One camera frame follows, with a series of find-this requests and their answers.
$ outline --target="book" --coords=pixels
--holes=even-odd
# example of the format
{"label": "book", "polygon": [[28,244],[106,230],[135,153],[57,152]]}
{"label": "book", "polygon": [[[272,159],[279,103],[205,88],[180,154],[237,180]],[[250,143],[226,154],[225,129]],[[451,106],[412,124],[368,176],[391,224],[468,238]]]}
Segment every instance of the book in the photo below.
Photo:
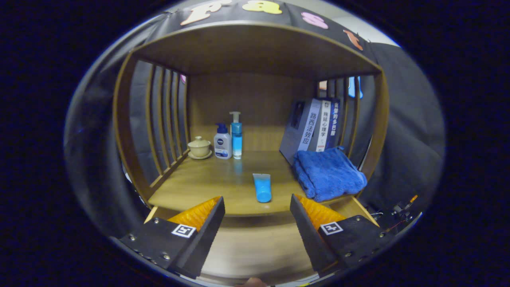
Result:
{"label": "book", "polygon": [[320,98],[294,101],[285,127],[280,152],[290,165],[297,151],[322,152],[338,142],[338,99]]}

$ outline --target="book spine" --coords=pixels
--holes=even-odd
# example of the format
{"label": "book spine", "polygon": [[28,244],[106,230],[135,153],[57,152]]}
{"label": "book spine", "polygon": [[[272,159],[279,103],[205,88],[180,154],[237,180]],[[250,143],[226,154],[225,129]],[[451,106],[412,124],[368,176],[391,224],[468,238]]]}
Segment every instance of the book spine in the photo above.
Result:
{"label": "book spine", "polygon": [[315,124],[317,123],[319,117],[320,107],[321,102],[319,100],[312,99],[303,135],[301,136],[301,141],[299,142],[299,147],[297,148],[298,151],[306,151],[308,149],[310,141],[312,140],[312,135],[314,133]]}
{"label": "book spine", "polygon": [[319,136],[317,139],[316,152],[323,152],[326,149],[326,142],[329,131],[329,117],[331,114],[331,102],[323,100],[321,106],[320,125],[319,125]]}
{"label": "book spine", "polygon": [[337,138],[337,130],[339,128],[339,121],[338,121],[338,110],[339,110],[339,104],[338,101],[335,101],[331,104],[331,120],[329,121],[329,136],[327,137],[326,142],[326,148],[330,149],[337,145],[335,142],[335,139]]}

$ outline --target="yellow letter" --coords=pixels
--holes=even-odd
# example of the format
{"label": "yellow letter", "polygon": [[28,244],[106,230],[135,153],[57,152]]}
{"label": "yellow letter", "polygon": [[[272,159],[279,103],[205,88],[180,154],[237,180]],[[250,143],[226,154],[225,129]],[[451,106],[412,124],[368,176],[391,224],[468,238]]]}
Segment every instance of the yellow letter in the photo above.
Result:
{"label": "yellow letter", "polygon": [[211,16],[207,12],[216,12],[216,11],[220,10],[221,4],[229,4],[231,2],[232,2],[232,0],[219,0],[219,1],[214,1],[214,2],[210,2],[207,4],[197,6],[193,9],[191,9],[191,15],[188,17],[188,19],[184,20],[181,23],[181,26],[184,26],[189,23],[197,22],[199,20],[204,20],[205,18],[208,18],[209,16]]}
{"label": "yellow letter", "polygon": [[243,5],[246,11],[264,11],[269,14],[281,14],[280,5],[271,1],[248,1],[248,4]]}

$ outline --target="orange letter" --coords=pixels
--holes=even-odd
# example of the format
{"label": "orange letter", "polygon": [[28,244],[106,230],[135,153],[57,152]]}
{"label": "orange letter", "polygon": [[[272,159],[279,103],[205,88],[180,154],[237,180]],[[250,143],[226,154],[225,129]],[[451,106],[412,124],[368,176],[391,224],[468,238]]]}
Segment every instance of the orange letter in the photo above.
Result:
{"label": "orange letter", "polygon": [[207,12],[216,12],[216,11],[220,10],[221,4],[229,4],[231,2],[232,2],[232,0],[219,0],[219,1],[214,1],[214,2],[210,2],[207,4],[197,6],[193,9],[191,9],[191,15],[188,17],[188,19],[184,20],[181,23],[181,26],[184,26],[189,23],[197,22],[199,20],[204,20],[204,19],[208,18],[209,16],[211,16]]}
{"label": "orange letter", "polygon": [[360,51],[363,51],[363,47],[360,46],[360,44],[358,43],[359,40],[358,38],[356,38],[356,36],[354,36],[354,34],[351,32],[351,31],[345,31],[345,34],[347,34],[347,36],[349,36],[349,40],[351,41],[351,43],[356,46],[356,48],[360,49]]}
{"label": "orange letter", "polygon": [[243,9],[246,11],[264,11],[269,14],[282,14],[280,5],[271,1],[248,1],[248,4],[243,5]]}

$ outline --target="felt letter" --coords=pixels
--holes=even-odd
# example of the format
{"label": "felt letter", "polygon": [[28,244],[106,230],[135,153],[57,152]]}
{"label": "felt letter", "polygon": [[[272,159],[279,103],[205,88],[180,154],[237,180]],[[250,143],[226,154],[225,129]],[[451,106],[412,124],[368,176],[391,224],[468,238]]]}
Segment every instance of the felt letter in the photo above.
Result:
{"label": "felt letter", "polygon": [[360,51],[363,51],[363,47],[361,47],[361,45],[358,43],[359,42],[358,38],[356,38],[356,36],[354,36],[354,34],[351,31],[344,30],[344,32],[349,37],[349,40],[351,41],[351,43],[354,46],[356,46],[356,48],[360,49]]}
{"label": "felt letter", "polygon": [[310,14],[308,12],[301,13],[301,16],[303,16],[303,20],[305,20],[305,22],[308,24],[321,27],[322,29],[327,29],[327,24],[324,23],[324,20],[321,17]]}
{"label": "felt letter", "polygon": [[207,12],[216,12],[216,11],[220,10],[221,4],[229,4],[231,2],[232,2],[232,0],[219,0],[219,1],[214,1],[214,2],[210,2],[207,4],[197,6],[193,9],[191,9],[190,16],[188,17],[188,19],[184,20],[181,23],[181,26],[184,26],[189,23],[197,22],[199,20],[204,20],[204,19],[208,18],[209,16],[211,16]]}
{"label": "felt letter", "polygon": [[271,1],[248,1],[248,4],[243,5],[243,9],[246,11],[264,11],[269,14],[282,14],[280,10],[280,5]]}

